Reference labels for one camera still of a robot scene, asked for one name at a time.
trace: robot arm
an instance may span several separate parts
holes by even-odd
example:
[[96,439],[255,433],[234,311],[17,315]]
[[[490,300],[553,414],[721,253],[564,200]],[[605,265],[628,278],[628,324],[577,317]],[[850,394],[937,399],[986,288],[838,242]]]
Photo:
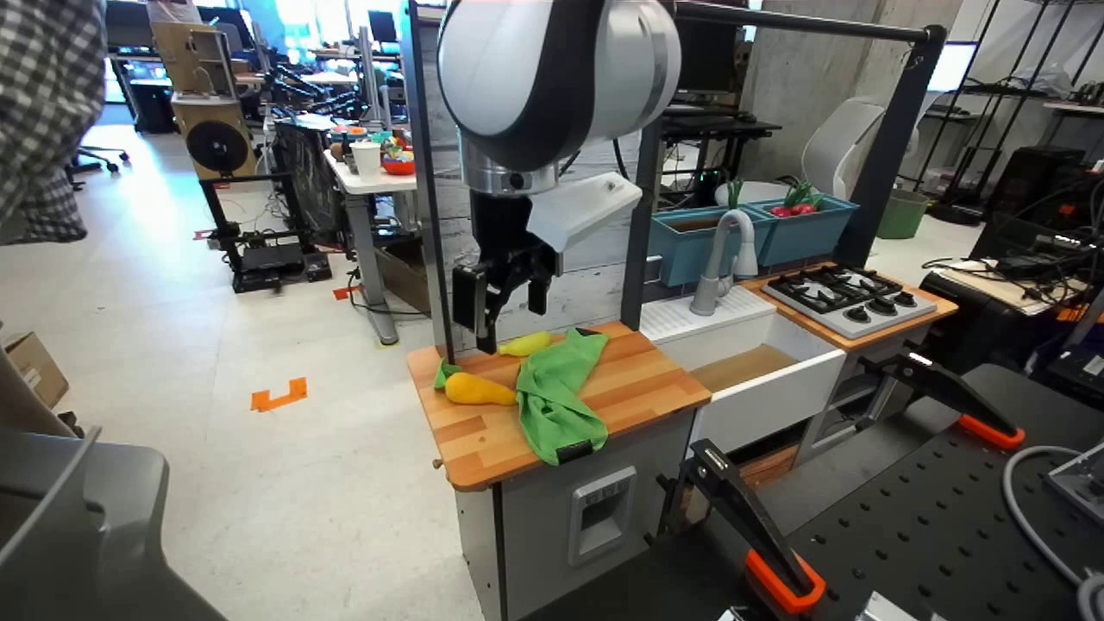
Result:
[[600,210],[548,200],[569,193],[559,160],[658,116],[680,78],[680,39],[657,0],[460,0],[439,69],[481,242],[481,265],[451,273],[451,315],[492,353],[512,292],[528,283],[528,311],[545,315],[559,273],[564,237],[533,233],[536,203]]

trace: wooden cutting board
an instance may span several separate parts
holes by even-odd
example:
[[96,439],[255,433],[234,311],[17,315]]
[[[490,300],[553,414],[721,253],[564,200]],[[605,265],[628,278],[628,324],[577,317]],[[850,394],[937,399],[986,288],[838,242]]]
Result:
[[[605,324],[598,332],[605,332],[611,341],[590,383],[582,386],[582,402],[590,402],[608,424],[608,441],[674,414],[694,414],[710,399],[710,390],[671,362],[644,334],[625,324]],[[542,466],[522,433],[518,406],[451,406],[442,394],[434,394],[439,365],[442,356],[434,348],[418,348],[408,356],[426,420],[456,491],[483,491]],[[518,357],[498,356],[468,356],[460,362],[460,368],[499,378],[506,386],[513,386],[518,365]]]

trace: orange clamp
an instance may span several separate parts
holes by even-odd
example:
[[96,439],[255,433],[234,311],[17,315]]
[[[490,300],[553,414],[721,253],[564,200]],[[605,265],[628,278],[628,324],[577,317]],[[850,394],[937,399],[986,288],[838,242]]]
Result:
[[972,414],[960,414],[955,429],[968,439],[976,439],[979,446],[989,446],[998,453],[1016,453],[1025,446],[1028,431],[1016,429],[1016,433],[972,418]]
[[767,564],[767,558],[761,558],[756,548],[744,554],[744,572],[749,572],[749,581],[753,581],[753,582],[771,595],[771,602],[776,602],[788,616],[803,616],[803,615],[812,615],[812,612],[826,600],[826,594],[828,594],[828,581],[826,581],[819,568],[812,568],[801,554],[797,554],[797,561],[801,561],[803,581],[812,582],[806,594],[795,594],[795,590],[788,585],[788,581],[781,581],[781,576],[773,572],[773,564]]
[[253,411],[270,414],[270,411],[296,402],[296,399],[306,399],[306,378],[304,376],[290,378],[282,398],[274,398],[270,390],[255,390],[253,394]]

